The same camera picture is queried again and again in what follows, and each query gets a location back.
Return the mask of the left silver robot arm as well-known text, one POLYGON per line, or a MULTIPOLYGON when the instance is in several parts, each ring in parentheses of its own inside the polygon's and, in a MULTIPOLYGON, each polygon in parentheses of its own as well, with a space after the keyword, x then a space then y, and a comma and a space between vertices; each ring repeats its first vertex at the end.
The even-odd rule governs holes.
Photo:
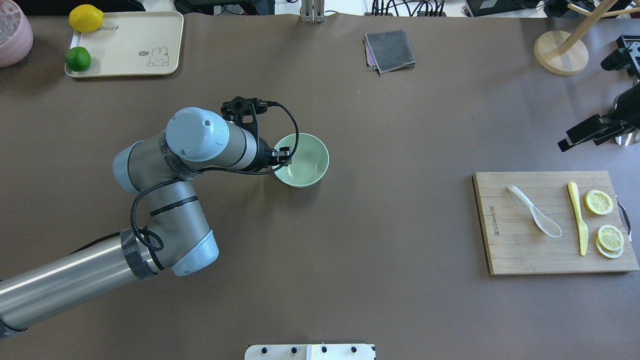
POLYGON ((238 96, 221 114, 186 107, 166 129, 122 150, 115 180, 135 199, 129 226, 1 283, 1 337, 164 269, 187 276, 219 255, 192 179, 206 172, 259 176, 290 164, 297 145, 278 149, 259 135, 258 115, 277 101, 238 96))

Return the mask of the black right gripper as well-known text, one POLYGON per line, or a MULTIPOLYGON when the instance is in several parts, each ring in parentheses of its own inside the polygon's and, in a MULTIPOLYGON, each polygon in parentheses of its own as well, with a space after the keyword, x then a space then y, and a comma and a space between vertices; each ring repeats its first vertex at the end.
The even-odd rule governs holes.
POLYGON ((557 146, 564 153, 585 142, 593 141, 598 146, 612 139, 620 146, 640 142, 640 89, 630 88, 619 94, 612 111, 581 121, 567 130, 557 146))

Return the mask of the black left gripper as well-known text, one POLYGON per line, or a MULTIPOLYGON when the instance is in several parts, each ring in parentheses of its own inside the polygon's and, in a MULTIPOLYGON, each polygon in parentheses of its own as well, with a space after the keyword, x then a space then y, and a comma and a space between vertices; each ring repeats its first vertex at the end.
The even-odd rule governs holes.
POLYGON ((262 137, 259 137, 257 145, 254 173, 272 174, 278 167, 286 167, 291 164, 293 149, 290 146, 279 146, 273 149, 262 137))

